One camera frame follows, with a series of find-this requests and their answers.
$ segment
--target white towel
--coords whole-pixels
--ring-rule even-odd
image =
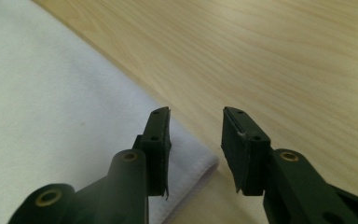
[[[50,183],[79,190],[131,148],[157,104],[96,50],[28,0],[0,0],[0,223]],[[171,121],[170,198],[150,198],[150,222],[170,220],[217,158]]]

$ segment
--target wood grain surface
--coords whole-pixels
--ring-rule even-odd
[[[219,156],[172,223],[267,222],[261,197],[235,193],[220,149],[225,105],[358,195],[358,1],[35,1]]]

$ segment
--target white cloth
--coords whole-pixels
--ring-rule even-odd
[[[0,0],[0,223],[50,183],[79,190],[106,175],[161,107],[96,50],[28,0]],[[170,198],[150,198],[167,222],[217,158],[174,119]]]

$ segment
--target mounting hole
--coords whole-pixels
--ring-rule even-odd
[[[48,189],[41,193],[34,202],[36,206],[45,207],[56,203],[62,197],[60,189]]]
[[[285,161],[298,161],[299,157],[293,152],[283,152],[280,157]]]
[[[136,153],[129,152],[124,154],[121,158],[124,161],[135,161],[136,159],[138,159],[138,155]]]
[[[331,212],[325,212],[323,214],[323,217],[324,217],[324,220],[326,220],[328,223],[332,223],[332,224],[344,224],[345,223],[341,217],[339,217],[336,214],[331,213]]]

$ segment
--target light wooden surface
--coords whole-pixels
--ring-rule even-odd
[[[221,159],[173,223],[265,223],[235,194],[222,109],[358,195],[358,1],[35,0],[147,90]]]

